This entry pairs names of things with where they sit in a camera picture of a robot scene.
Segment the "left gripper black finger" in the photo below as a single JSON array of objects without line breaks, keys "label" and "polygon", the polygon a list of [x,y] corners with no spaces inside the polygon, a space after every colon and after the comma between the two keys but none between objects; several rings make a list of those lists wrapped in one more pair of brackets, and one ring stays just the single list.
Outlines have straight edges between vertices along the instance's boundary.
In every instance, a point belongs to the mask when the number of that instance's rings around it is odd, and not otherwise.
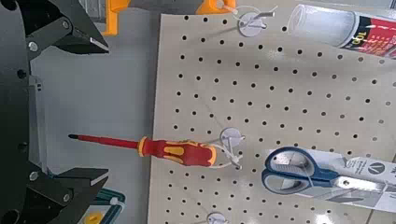
[{"label": "left gripper black finger", "polygon": [[108,180],[103,168],[73,168],[59,175],[29,172],[18,224],[78,224]]},{"label": "left gripper black finger", "polygon": [[74,54],[109,53],[108,44],[78,0],[17,0],[28,59],[50,46]]}]

